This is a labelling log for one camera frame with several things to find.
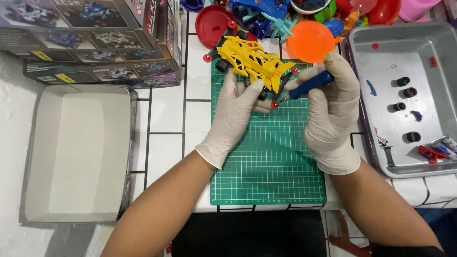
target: white latex glove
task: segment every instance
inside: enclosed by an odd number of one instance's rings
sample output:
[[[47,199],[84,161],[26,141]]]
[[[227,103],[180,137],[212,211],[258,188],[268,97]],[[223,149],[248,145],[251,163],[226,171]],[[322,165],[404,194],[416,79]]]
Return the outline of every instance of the white latex glove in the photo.
[[[345,175],[360,166],[359,154],[346,143],[359,118],[360,82],[349,63],[337,53],[328,53],[324,65],[305,69],[285,89],[295,89],[324,69],[335,77],[329,85],[309,91],[309,119],[303,137],[322,171]]]
[[[211,165],[222,169],[227,154],[243,136],[249,122],[251,110],[267,113],[271,101],[258,101],[263,80],[256,80],[244,90],[243,83],[236,83],[232,69],[227,71],[224,85],[219,92],[218,106],[213,125],[205,140],[195,149]]]

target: forearm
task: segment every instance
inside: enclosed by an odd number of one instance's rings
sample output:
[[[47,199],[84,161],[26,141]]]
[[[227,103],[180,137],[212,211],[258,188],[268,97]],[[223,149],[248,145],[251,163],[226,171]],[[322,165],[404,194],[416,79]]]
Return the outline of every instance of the forearm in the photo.
[[[428,224],[364,160],[353,173],[330,179],[360,231],[385,246],[441,246]]]
[[[214,167],[196,151],[149,186],[127,209],[101,257],[152,257],[178,234]]]

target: metal tray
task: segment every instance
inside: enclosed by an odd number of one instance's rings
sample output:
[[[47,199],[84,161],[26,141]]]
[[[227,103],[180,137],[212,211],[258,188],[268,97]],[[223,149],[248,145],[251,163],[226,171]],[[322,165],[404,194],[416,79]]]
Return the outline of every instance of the metal tray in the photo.
[[[431,67],[431,56],[437,61],[436,68]],[[457,162],[432,165],[417,152],[419,145],[427,146],[443,135],[457,139],[457,36],[453,27],[437,22],[358,27],[347,37],[346,57],[361,84],[360,117],[371,164],[389,178],[457,173]],[[404,76],[411,82],[398,87],[396,80]],[[371,94],[367,80],[377,96]],[[406,99],[402,91],[408,87],[418,94]],[[398,102],[405,103],[406,110],[393,112],[390,105]],[[416,121],[412,110],[423,115],[422,121]],[[421,141],[406,140],[405,134],[412,131],[420,133]],[[377,134],[392,146],[396,167],[388,166]]]

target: green cutting mat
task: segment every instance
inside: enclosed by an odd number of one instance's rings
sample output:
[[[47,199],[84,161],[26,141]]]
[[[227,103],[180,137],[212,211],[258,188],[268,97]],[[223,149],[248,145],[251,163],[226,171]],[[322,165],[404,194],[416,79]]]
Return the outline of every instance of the green cutting mat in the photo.
[[[300,60],[284,61],[297,63],[300,71],[312,66]],[[211,123],[224,80],[215,62]],[[243,137],[211,178],[211,205],[325,203],[324,174],[303,143],[307,121],[308,99],[287,101],[269,114],[252,112]]]

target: screwdriver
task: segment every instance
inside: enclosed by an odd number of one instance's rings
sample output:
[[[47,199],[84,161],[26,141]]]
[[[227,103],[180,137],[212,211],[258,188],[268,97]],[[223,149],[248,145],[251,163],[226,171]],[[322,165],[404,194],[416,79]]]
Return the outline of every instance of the screwdriver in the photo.
[[[331,83],[335,80],[335,77],[330,74],[328,71],[323,71],[316,76],[312,77],[311,79],[303,82],[299,85],[296,89],[290,90],[289,94],[281,99],[278,104],[289,101],[289,100],[297,100],[300,98],[301,95],[306,95],[308,92],[313,88],[318,88],[324,86],[328,83]]]

